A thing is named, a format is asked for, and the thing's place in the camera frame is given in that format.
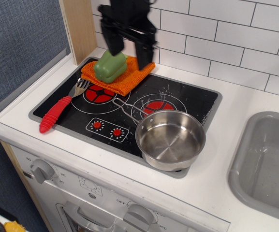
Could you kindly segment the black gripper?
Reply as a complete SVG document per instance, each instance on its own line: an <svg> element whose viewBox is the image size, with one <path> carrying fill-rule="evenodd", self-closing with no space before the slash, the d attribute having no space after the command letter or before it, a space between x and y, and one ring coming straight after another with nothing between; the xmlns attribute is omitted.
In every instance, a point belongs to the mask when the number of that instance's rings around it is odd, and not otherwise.
<svg viewBox="0 0 279 232"><path fill-rule="evenodd" d="M135 43L139 70L153 60L156 44L156 27L148 19L151 2L148 0L111 0L109 5L101 4L101 28L111 55L124 49L123 39Z"/></svg>

